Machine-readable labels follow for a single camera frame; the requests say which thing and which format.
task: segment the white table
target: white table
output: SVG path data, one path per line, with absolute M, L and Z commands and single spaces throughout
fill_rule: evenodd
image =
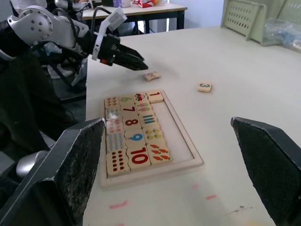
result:
M 84 225 L 275 226 L 248 177 L 230 120 L 239 116 L 280 127 L 301 146 L 301 55 L 246 42 L 218 27 L 124 37 L 121 42 L 136 49 L 148 71 L 162 78 L 146 82 L 145 72 L 90 59 L 87 120 L 100 116 L 101 98 L 163 89 L 205 164 L 106 190 L 97 175 Z M 197 92 L 200 81 L 213 83 L 211 93 Z M 211 195 L 216 197 L 207 200 Z M 128 205 L 109 208 L 124 201 Z M 240 206 L 249 209 L 234 212 Z
M 116 10 L 114 7 L 104 7 L 110 12 Z M 177 30 L 184 28 L 184 14 L 187 7 L 172 3 L 162 3 L 153 7 L 141 8 L 138 5 L 122 8 L 124 14 L 127 16 L 126 22 L 145 21 L 146 33 L 150 33 L 150 20 L 177 18 Z M 93 9 L 84 10 L 83 20 L 92 20 Z M 96 13 L 97 24 L 102 22 L 108 16 L 107 13 L 99 10 Z

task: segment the wooden number tile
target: wooden number tile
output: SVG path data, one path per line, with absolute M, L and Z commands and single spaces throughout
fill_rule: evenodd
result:
M 107 152 L 126 150 L 126 139 L 124 133 L 113 133 L 106 138 Z
M 139 115 L 139 118 L 142 128 L 159 126 L 159 123 L 157 123 L 157 118 L 154 113 Z
M 107 134 L 123 132 L 122 119 L 108 120 L 106 122 Z
M 199 82 L 198 83 L 198 91 L 199 92 L 210 93 L 211 87 L 212 87 L 211 82 Z
M 165 141 L 163 138 L 163 133 L 159 126 L 145 127 L 143 128 L 143 133 L 145 137 L 145 142 L 149 144 L 150 142 L 162 142 Z
M 141 129 L 141 123 L 138 115 L 126 116 L 122 119 L 124 130 Z
M 146 168 L 150 166 L 150 157 L 145 145 L 127 149 L 128 165 L 131 170 Z
M 123 105 L 120 110 L 123 117 L 138 115 L 136 105 Z
M 146 92 L 151 104 L 162 102 L 164 100 L 160 90 L 152 90 Z
M 121 119 L 122 115 L 119 108 L 108 108 L 105 110 L 106 120 Z
M 147 81 L 151 81 L 151 80 L 154 80 L 154 79 L 161 78 L 161 75 L 157 72 L 151 72 L 151 73 L 145 74 L 144 77 Z
M 136 107 L 139 115 L 153 113 L 150 103 L 136 104 Z
M 104 100 L 105 108 L 119 108 L 119 100 L 117 97 L 109 97 Z
M 168 147 L 163 144 L 148 144 L 146 146 L 149 153 L 150 162 L 153 165 L 171 162 L 173 158 L 170 155 Z
M 133 146 L 143 146 L 145 145 L 145 139 L 143 136 L 142 129 L 135 129 L 135 130 L 128 130 L 125 132 L 126 137 L 126 145 L 127 147 L 133 147 Z
M 149 103 L 146 93 L 135 93 L 134 94 L 135 104 Z
M 128 157 L 125 150 L 107 153 L 107 172 L 109 176 L 115 176 L 131 171 L 128 166 Z
M 120 101 L 120 106 L 135 104 L 133 95 L 124 95 L 122 97 L 119 97 L 119 101 Z

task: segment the desk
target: desk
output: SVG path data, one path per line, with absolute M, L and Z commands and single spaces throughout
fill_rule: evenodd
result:
M 87 120 L 100 116 L 101 98 L 163 89 L 205 164 L 106 190 L 97 175 L 84 225 L 275 226 L 248 176 L 230 120 L 277 126 L 301 146 L 301 55 L 218 27 L 129 36 L 121 43 L 162 78 L 146 82 L 145 72 L 90 59 Z M 200 81 L 213 83 L 211 93 L 197 92 Z M 211 195 L 216 197 L 207 200 Z M 109 208 L 124 201 L 128 205 Z M 248 225 L 250 220 L 258 224 Z
M 116 8 L 104 7 L 110 12 Z M 141 8 L 138 5 L 132 5 L 128 8 L 122 8 L 127 16 L 127 22 L 145 21 L 146 33 L 150 33 L 150 20 L 159 20 L 167 18 L 177 18 L 177 30 L 184 29 L 184 13 L 187 7 L 179 6 L 172 3 L 165 3 L 148 8 Z M 84 10 L 83 20 L 92 20 L 94 10 Z M 108 15 L 103 11 L 98 11 L 96 14 L 97 24 L 101 23 Z

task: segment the wooden puzzle board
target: wooden puzzle board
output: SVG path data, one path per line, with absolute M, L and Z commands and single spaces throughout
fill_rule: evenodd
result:
M 101 186 L 106 188 L 110 186 L 121 185 L 124 183 L 159 176 L 169 172 L 175 172 L 191 167 L 200 166 L 203 164 L 201 157 L 193 142 L 191 141 L 187 131 L 182 125 L 179 117 L 173 109 L 164 91 L 160 90 L 164 97 L 163 102 L 151 104 L 152 109 L 160 124 L 160 129 L 163 132 L 167 147 L 170 150 L 173 158 L 172 162 L 161 165 L 150 165 L 144 169 L 125 172 L 116 176 L 109 176 L 107 174 L 106 161 L 106 132 L 102 137 L 101 155 L 100 155 L 100 177 Z M 101 113 L 105 116 L 104 101 L 101 102 Z

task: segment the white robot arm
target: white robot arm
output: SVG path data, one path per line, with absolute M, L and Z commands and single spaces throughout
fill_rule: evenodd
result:
M 39 42 L 54 42 L 79 54 L 92 54 L 94 60 L 100 59 L 107 65 L 116 63 L 132 70 L 148 68 L 138 52 L 120 45 L 118 37 L 106 34 L 107 28 L 114 31 L 127 19 L 121 8 L 101 23 L 98 33 L 91 32 L 87 25 L 72 20 L 61 11 L 64 16 L 55 16 L 43 7 L 30 6 L 19 17 L 9 16 L 1 22 L 0 59 L 12 61 Z

